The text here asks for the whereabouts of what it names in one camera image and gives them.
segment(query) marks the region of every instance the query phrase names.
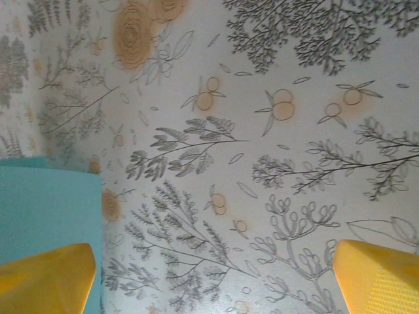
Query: wallpaper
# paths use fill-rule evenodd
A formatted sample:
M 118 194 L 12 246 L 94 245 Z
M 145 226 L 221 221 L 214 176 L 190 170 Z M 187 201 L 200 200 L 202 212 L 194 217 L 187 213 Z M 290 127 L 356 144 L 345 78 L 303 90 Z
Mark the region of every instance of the wallpaper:
M 348 313 L 419 247 L 419 1 L 1 0 L 0 156 L 100 174 L 100 313 Z

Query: yellow object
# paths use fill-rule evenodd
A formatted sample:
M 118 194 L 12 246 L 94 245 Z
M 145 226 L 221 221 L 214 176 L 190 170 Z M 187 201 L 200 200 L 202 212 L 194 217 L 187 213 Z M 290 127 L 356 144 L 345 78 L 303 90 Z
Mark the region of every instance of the yellow object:
M 419 256 L 343 240 L 333 269 L 350 314 L 419 313 Z
M 87 243 L 0 265 L 0 313 L 82 313 L 95 271 Z

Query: teal surface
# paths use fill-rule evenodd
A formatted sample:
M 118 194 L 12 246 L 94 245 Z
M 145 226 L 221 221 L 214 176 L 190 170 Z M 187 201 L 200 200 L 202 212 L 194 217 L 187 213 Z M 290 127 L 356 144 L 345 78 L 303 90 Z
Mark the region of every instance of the teal surface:
M 71 243 L 89 243 L 97 272 L 84 313 L 99 313 L 102 227 L 98 175 L 0 167 L 0 235 L 0 264 Z
M 49 168 L 48 160 L 42 156 L 28 158 L 12 158 L 0 160 L 0 166 L 28 167 L 28 168 Z

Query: botanical print wallpaper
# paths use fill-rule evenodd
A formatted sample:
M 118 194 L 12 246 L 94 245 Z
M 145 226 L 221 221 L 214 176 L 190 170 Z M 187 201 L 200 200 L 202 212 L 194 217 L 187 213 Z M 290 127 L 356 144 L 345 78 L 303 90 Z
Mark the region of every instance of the botanical print wallpaper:
M 102 177 L 100 313 L 347 313 L 419 247 L 419 1 L 2 0 L 0 156 Z

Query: yellow plastic corner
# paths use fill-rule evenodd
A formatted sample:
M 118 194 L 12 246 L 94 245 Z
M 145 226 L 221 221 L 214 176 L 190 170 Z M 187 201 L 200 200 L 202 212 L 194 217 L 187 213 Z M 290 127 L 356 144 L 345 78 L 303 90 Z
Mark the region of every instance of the yellow plastic corner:
M 0 313 L 81 314 L 95 272 L 87 243 L 0 265 Z
M 342 240 L 333 269 L 351 314 L 419 313 L 419 256 Z

